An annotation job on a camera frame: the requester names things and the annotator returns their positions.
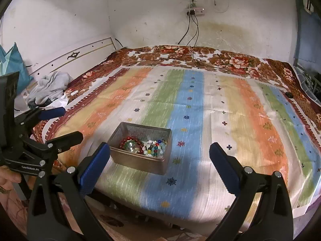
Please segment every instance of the wall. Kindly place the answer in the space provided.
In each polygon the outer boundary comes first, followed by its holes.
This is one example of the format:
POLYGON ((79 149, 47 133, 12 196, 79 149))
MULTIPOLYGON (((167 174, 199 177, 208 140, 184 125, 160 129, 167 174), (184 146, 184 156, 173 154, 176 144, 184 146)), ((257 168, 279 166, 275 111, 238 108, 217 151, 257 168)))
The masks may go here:
POLYGON ((13 0, 2 21, 0 44, 16 42, 26 65, 110 36, 107 0, 13 0))
MULTIPOLYGON (((295 0, 229 0, 216 13, 212 0, 198 0, 207 10, 199 16, 197 45, 293 63, 297 16, 295 0)), ((187 0, 108 0, 110 28, 123 46, 176 44, 187 30, 187 0)), ((192 22, 189 35, 195 33, 192 22)))

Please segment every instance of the striped bedspread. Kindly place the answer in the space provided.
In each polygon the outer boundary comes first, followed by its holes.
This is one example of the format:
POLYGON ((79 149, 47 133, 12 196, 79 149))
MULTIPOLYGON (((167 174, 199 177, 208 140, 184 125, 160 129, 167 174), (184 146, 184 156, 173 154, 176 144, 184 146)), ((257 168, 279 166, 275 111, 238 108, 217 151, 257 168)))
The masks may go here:
POLYGON ((213 142, 258 173, 280 171, 295 215, 305 213, 318 186, 321 159, 315 131, 296 101, 271 84, 170 66, 120 67, 67 107, 77 110, 59 125, 49 121, 43 130, 46 140, 83 133, 80 145, 59 156, 66 166, 91 155, 122 121, 172 130, 165 175, 109 160, 96 187, 125 205, 180 220, 219 222, 234 196, 209 159, 213 142))

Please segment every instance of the blue gripper pad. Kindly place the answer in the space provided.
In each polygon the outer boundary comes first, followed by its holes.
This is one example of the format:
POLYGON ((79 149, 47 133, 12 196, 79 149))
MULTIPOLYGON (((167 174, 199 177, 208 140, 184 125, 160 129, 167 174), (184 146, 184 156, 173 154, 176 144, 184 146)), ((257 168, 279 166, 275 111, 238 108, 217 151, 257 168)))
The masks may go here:
POLYGON ((102 142, 92 156, 86 157, 78 166, 79 193, 84 198, 90 194, 110 157, 109 145, 102 142))
POLYGON ((38 116, 38 119, 42 121, 47 121, 51 118, 64 116, 65 114, 66 114, 66 110, 64 107, 52 108, 52 109, 41 111, 38 116))
POLYGON ((217 142, 210 147, 210 159, 228 192, 237 197, 240 194, 242 165, 236 158, 228 156, 217 142))

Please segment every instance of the orange stripe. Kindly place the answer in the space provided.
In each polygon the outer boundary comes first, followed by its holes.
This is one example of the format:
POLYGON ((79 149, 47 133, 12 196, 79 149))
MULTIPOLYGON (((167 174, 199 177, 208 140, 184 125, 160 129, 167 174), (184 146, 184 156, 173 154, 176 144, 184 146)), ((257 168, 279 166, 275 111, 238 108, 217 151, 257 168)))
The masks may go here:
POLYGON ((83 141, 81 144, 73 146, 69 151, 60 155, 59 159, 68 166, 77 166, 78 158, 81 152, 81 148, 84 147, 87 140, 93 135, 95 130, 99 125, 109 116, 109 114, 116 109, 124 99, 128 97, 132 89, 139 85, 141 81, 147 77, 151 68, 142 68, 137 69, 134 76, 128 76, 127 81, 123 82, 122 85, 116 88, 111 95, 106 95, 104 97, 104 91, 100 93, 100 97, 97 100, 100 100, 100 108, 96 108, 89 117, 85 117, 85 122, 76 130, 80 131, 83 134, 83 141))
POLYGON ((271 175, 274 171, 280 171, 287 183, 288 159, 277 130, 251 86, 242 79, 235 79, 235 84, 240 89, 240 94, 248 109, 253 129, 256 132, 256 141, 263 154, 263 163, 266 164, 261 167, 261 173, 271 175))

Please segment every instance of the rectangular container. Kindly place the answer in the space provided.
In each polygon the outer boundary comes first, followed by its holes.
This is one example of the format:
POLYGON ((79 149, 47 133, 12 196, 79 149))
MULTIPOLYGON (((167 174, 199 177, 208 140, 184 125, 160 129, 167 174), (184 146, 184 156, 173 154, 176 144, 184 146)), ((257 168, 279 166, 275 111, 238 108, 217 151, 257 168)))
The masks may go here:
POLYGON ((165 128, 121 122, 108 140, 108 144, 110 146, 110 155, 115 163, 153 174, 164 175, 172 150, 172 131, 165 128), (144 142, 150 139, 166 140, 167 146, 164 157, 162 159, 146 157, 119 149, 121 140, 128 136, 135 136, 144 142))

